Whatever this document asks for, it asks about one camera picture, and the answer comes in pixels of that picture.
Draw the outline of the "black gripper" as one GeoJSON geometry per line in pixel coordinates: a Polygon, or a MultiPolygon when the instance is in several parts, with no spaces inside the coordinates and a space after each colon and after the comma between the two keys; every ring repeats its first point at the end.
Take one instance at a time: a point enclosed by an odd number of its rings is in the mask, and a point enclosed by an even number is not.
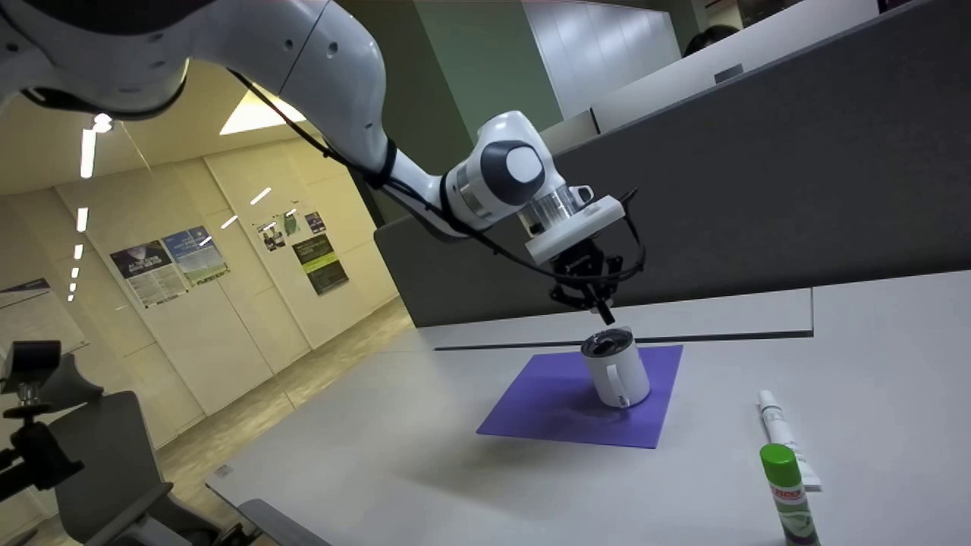
{"type": "Polygon", "coordinates": [[[611,298],[616,294],[613,272],[621,269],[620,253],[607,253],[597,241],[585,238],[551,259],[555,284],[548,298],[573,310],[591,310],[605,325],[616,325],[611,298]]]}

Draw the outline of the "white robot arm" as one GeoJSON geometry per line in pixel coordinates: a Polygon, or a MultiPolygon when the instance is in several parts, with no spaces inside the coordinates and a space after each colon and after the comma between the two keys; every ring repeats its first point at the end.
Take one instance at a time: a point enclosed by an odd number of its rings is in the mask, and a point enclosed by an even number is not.
{"type": "Polygon", "coordinates": [[[448,238],[482,241],[517,215],[529,233],[517,259],[559,303],[605,316],[633,277],[597,247],[626,205],[565,181],[525,112],[490,118],[439,176],[400,151],[383,126],[383,47],[338,0],[0,0],[0,98],[141,122],[178,101],[196,59],[281,98],[334,159],[448,238]]]}

